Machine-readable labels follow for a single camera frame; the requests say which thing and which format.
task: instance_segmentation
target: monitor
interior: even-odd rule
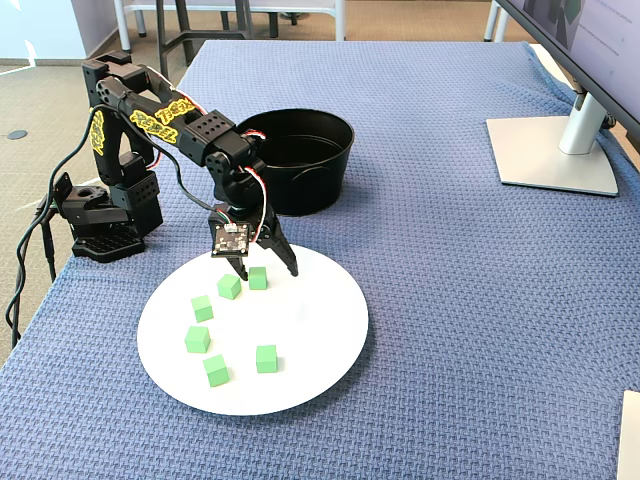
[[[503,183],[616,195],[611,166],[595,137],[607,111],[640,136],[640,1],[497,2],[589,92],[570,117],[488,120]],[[520,135],[514,138],[516,131]],[[542,141],[525,155],[533,163],[505,160],[518,154],[515,143],[524,137],[536,138],[532,147]]]

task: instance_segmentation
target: computer monitor screen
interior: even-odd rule
[[[497,0],[640,136],[640,0]]]

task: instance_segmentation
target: circuit board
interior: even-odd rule
[[[246,257],[249,254],[249,223],[216,225],[211,256]]]

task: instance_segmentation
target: monitor stand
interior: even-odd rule
[[[607,111],[591,94],[569,117],[488,119],[502,183],[616,196],[609,159],[596,142]]]

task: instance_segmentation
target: white wall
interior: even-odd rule
[[[116,31],[112,0],[71,0],[87,56]]]
[[[24,41],[38,58],[85,58],[70,0],[0,0],[0,57],[27,58]]]
[[[84,59],[115,28],[112,0],[0,0],[0,58]]]

